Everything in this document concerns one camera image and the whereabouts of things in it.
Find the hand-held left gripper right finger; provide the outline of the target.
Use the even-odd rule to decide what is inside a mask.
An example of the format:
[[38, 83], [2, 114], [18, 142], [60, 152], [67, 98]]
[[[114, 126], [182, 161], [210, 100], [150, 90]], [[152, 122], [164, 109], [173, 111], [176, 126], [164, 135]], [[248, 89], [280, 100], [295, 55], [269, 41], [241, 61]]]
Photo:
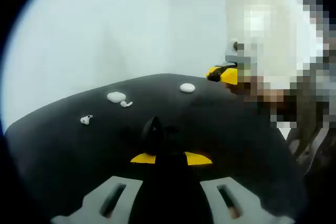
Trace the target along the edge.
[[274, 213], [261, 190], [236, 178], [232, 162], [199, 154], [169, 155], [169, 218], [172, 223], [294, 223]]

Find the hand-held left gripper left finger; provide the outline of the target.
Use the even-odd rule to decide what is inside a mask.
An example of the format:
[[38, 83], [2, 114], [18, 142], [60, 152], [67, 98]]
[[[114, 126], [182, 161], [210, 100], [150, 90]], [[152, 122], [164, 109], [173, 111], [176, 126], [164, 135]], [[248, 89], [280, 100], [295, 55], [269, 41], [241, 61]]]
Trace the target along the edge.
[[52, 223], [165, 223], [148, 182], [112, 176], [84, 196], [75, 212], [52, 218]]

